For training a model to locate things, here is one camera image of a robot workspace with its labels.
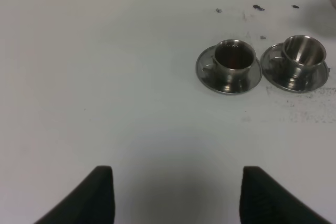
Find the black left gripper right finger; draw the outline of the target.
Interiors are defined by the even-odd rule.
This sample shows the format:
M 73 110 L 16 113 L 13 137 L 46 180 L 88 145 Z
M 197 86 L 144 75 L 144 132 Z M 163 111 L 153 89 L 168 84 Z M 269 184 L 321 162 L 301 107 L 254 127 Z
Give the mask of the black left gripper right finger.
M 241 184 L 241 223 L 329 223 L 258 166 L 243 168 Z

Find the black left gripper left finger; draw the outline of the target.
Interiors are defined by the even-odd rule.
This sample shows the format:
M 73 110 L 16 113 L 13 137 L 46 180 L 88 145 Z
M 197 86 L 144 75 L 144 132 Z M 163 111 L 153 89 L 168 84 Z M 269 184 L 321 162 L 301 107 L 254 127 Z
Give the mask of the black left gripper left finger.
M 37 223 L 114 223 L 114 187 L 110 166 L 97 166 Z

